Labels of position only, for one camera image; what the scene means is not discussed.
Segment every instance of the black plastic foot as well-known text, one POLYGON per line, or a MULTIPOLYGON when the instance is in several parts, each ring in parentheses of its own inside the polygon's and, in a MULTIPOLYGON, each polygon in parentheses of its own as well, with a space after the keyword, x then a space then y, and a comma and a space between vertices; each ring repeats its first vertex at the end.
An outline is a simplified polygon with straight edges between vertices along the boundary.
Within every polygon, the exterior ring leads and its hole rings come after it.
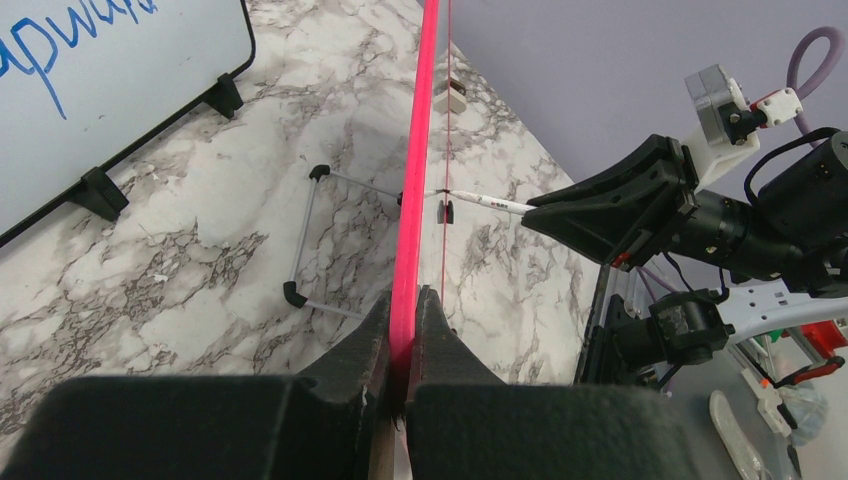
POLYGON ((228 120, 236 115, 236 110, 244 105, 241 95, 238 93, 236 83, 229 73, 218 77, 218 84, 206 94, 206 103, 228 120))
POLYGON ((92 213, 114 222, 130 201, 100 167, 92 168, 80 179, 71 201, 92 213))
POLYGON ((330 174, 330 166, 329 165, 315 165, 315 168, 309 172, 309 178, 315 180, 316 182, 321 181, 321 177, 324 175, 330 174))
POLYGON ((297 308, 303 308, 306 305, 306 301, 308 298, 303 295, 297 293, 297 282, 286 282, 283 284, 283 296, 286 297, 286 301, 292 304, 297 308))

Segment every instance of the gray wall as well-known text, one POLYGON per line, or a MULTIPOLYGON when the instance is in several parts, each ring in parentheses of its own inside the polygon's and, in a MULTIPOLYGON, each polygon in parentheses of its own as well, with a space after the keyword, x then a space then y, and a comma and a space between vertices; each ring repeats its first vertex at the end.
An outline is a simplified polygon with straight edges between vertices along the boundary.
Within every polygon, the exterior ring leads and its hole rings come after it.
MULTIPOLYGON (((453 41, 575 181, 651 133, 684 138, 695 128, 687 75, 720 63, 755 100, 785 85, 789 57, 807 32, 848 32, 845 0, 457 0, 452 10, 453 41)), ((826 40, 809 49, 802 81, 826 50, 826 40)), ((846 85, 848 58, 804 101, 813 127, 848 128, 846 85)), ((794 125, 762 132, 761 152, 798 135, 794 125)), ((759 156, 712 190, 744 198, 742 181, 759 156)), ((797 158, 775 160, 758 178, 797 158)), ((716 269, 681 264, 692 283, 717 285, 716 269)))

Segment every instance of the marble pattern tabletop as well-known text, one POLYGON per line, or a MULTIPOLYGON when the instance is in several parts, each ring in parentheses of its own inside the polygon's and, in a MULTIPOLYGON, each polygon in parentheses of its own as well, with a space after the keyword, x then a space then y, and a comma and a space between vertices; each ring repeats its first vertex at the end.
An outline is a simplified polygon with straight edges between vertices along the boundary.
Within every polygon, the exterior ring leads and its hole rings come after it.
MULTIPOLYGON (((257 56, 237 80, 245 106, 234 120, 198 107, 111 170, 130 200, 117 223, 65 205, 0 249, 0 466, 45 392, 70 377, 293 373, 357 326, 291 307, 282 286, 314 165, 403 184, 421 7, 248 6, 257 56)), ((462 68, 471 113, 457 175, 496 172, 463 187, 520 199, 569 184, 462 68)), ((449 245, 451 323, 504 379, 568 383, 597 267, 499 215, 480 215, 449 245), (499 285, 487 282, 519 277, 535 293, 490 302, 499 285), (504 314, 528 299, 531 315, 504 314)), ((322 180, 299 291, 365 313, 391 285, 398 216, 392 198, 322 180)))

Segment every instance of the black rubber cap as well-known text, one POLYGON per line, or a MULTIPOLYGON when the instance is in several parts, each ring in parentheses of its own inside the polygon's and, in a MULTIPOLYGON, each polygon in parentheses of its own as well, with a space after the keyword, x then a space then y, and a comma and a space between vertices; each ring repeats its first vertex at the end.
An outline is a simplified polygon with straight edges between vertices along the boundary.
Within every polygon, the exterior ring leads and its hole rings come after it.
POLYGON ((303 295, 297 293, 297 282, 284 283, 283 296, 286 297, 287 302, 297 308, 303 308, 303 306, 306 305, 306 300, 308 300, 303 295))
POLYGON ((315 168, 309 172, 309 178, 314 179, 315 181, 320 182, 321 177, 324 175, 330 174, 330 166, 329 165, 315 165, 315 168))

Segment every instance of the whiteboard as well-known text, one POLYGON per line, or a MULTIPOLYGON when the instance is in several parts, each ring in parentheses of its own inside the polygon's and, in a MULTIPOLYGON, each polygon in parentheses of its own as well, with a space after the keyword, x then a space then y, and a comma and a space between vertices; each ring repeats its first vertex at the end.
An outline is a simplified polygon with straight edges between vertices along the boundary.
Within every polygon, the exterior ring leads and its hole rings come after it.
POLYGON ((243 0, 2 0, 0 246, 254 52, 243 0))

